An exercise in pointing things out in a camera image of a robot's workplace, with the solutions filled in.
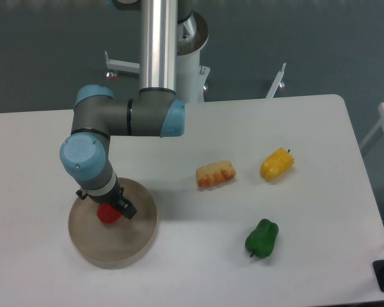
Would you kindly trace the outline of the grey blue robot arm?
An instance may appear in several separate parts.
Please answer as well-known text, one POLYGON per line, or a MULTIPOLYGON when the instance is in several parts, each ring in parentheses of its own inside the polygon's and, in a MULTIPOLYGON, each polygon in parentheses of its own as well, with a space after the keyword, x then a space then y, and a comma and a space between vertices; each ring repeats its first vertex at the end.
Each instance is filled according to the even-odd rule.
POLYGON ((82 87, 74 104, 71 135, 60 148, 80 199, 107 203, 127 219, 137 213, 109 161, 112 136, 177 137, 184 133, 185 103, 175 91, 177 26, 192 15, 190 1, 112 1, 141 12, 140 90, 136 100, 115 100, 106 87, 82 87))

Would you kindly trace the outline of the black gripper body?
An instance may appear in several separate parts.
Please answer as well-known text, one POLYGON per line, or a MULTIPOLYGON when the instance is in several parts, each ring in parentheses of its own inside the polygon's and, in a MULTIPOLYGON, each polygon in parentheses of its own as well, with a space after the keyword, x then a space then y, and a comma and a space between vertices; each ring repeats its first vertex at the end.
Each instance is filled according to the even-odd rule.
POLYGON ((89 197, 95 203, 108 203, 114 208, 120 208, 124 206, 123 191, 124 188, 120 184, 116 184, 110 191, 99 196, 92 195, 86 189, 83 189, 83 197, 89 197))

